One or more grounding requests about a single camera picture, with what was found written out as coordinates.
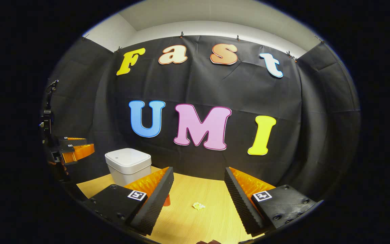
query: orange object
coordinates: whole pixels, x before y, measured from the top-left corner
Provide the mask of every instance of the orange object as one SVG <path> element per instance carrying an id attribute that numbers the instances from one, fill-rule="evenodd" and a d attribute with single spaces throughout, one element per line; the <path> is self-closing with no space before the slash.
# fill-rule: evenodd
<path id="1" fill-rule="evenodd" d="M 164 207 L 167 207 L 169 205 L 171 205 L 171 200 L 169 199 L 169 194 L 168 194 L 167 199 L 165 200 L 165 203 L 164 203 Z"/>
<path id="2" fill-rule="evenodd" d="M 69 137 L 67 140 L 82 140 L 84 138 L 74 138 Z M 64 158 L 64 162 L 70 163 L 78 161 L 79 159 L 83 159 L 86 156 L 90 156 L 92 153 L 94 153 L 94 144 L 87 144 L 82 146 L 74 146 L 74 151 L 72 152 L 66 152 L 62 153 L 62 156 Z"/>
<path id="3" fill-rule="evenodd" d="M 237 182 L 239 183 L 240 187 L 242 187 L 243 191 L 245 192 L 246 196 L 249 198 L 249 201 L 251 201 L 252 205 L 255 207 L 254 202 L 252 202 L 252 195 L 255 193 L 259 193 L 264 190 L 271 190 L 275 187 L 271 184 L 268 184 L 264 181 L 261 181 L 254 176 L 250 176 L 247 173 L 243 173 L 240 170 L 236 170 L 235 168 L 229 167 L 231 172 L 233 173 L 234 177 L 236 178 Z"/>
<path id="4" fill-rule="evenodd" d="M 125 185 L 124 187 L 130 190 L 138 190 L 141 192 L 145 192 L 147 193 L 147 196 L 150 197 L 153 191 L 156 189 L 157 185 L 159 184 L 160 180 L 164 176 L 165 172 L 168 170 L 168 168 L 169 167 L 166 167 L 162 170 L 149 174 L 148 176 L 144 176 L 141 179 L 138 179 L 128 185 Z"/>

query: letter m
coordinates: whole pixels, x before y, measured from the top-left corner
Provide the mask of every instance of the letter m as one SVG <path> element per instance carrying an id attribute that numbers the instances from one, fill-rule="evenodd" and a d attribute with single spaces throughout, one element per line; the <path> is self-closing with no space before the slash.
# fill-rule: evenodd
<path id="1" fill-rule="evenodd" d="M 191 104 L 178 104 L 175 106 L 178 112 L 178 132 L 174 142 L 178 145 L 187 146 L 190 141 L 187 132 L 192 137 L 195 146 L 198 146 L 208 133 L 204 147 L 212 150 L 225 150 L 225 127 L 226 120 L 231 115 L 231 109 L 214 107 L 207 114 L 203 122 L 198 117 L 195 107 Z"/>

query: tabletop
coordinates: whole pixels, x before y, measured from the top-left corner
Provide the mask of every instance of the tabletop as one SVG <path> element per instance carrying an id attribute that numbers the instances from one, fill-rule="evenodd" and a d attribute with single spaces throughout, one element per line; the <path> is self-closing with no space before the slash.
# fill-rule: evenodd
<path id="1" fill-rule="evenodd" d="M 151 172 L 160 170 L 151 167 Z M 111 174 L 77 184 L 87 198 L 114 184 Z M 147 238 L 163 244 L 216 240 L 237 244 L 255 239 L 246 234 L 225 182 L 174 173 L 169 192 L 171 205 L 163 207 L 151 235 Z M 195 202 L 205 205 L 196 210 Z"/>

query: ceiling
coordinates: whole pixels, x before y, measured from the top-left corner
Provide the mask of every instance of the ceiling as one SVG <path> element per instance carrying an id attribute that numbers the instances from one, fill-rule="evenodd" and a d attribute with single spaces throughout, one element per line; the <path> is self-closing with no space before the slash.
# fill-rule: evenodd
<path id="1" fill-rule="evenodd" d="M 179 21 L 213 20 L 261 29 L 306 51 L 320 42 L 306 26 L 255 0 L 145 0 L 119 14 L 136 31 Z"/>

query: white container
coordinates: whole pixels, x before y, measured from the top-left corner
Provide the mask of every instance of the white container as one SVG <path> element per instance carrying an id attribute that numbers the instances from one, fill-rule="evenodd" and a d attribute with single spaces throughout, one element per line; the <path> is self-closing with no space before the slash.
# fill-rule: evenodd
<path id="1" fill-rule="evenodd" d="M 105 160 L 115 184 L 125 186 L 151 174 L 151 156 L 124 148 L 105 154 Z"/>

